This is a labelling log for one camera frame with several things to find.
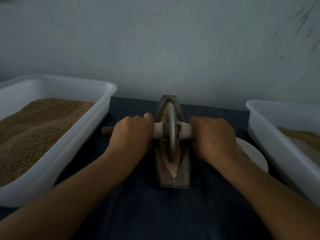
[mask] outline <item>person's right arm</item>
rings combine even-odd
[[[320,239],[320,210],[242,155],[226,120],[194,116],[190,124],[196,153],[247,199],[274,239]]]

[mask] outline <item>bare skin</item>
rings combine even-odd
[[[192,117],[190,123],[194,150],[243,194],[275,239],[319,238],[320,211],[242,156],[228,122]],[[102,156],[2,220],[0,239],[70,239],[94,207],[133,171],[152,132],[149,113],[119,121]]]

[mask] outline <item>table surface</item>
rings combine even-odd
[[[255,145],[247,133],[249,111],[180,105],[191,116],[226,119],[237,137]],[[102,126],[126,116],[156,114],[158,102],[112,97],[109,113],[66,167],[57,183],[97,159],[108,147]],[[190,189],[158,185],[150,147],[132,174],[87,217],[74,239],[271,239],[243,196],[214,168],[191,154]],[[268,162],[269,174],[283,183]],[[0,219],[15,209],[0,207]]]

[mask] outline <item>forearm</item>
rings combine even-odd
[[[248,200],[275,239],[318,239],[319,210],[239,154],[217,170]]]
[[[0,222],[0,239],[68,239],[123,178],[106,152],[50,192]]]

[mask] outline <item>gray wall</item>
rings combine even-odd
[[[0,81],[99,79],[119,97],[320,104],[320,0],[7,0]]]

